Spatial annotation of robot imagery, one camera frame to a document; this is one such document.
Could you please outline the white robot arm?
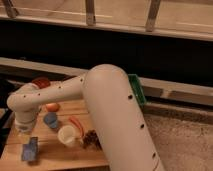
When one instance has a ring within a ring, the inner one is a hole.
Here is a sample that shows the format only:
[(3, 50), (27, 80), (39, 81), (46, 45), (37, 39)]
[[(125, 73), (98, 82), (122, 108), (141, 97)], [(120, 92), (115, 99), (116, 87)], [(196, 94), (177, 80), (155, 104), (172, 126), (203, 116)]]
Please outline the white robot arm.
[(36, 89), (26, 84), (7, 99), (16, 128), (31, 131), (43, 104), (84, 99), (111, 171), (165, 171), (126, 72), (110, 64)]

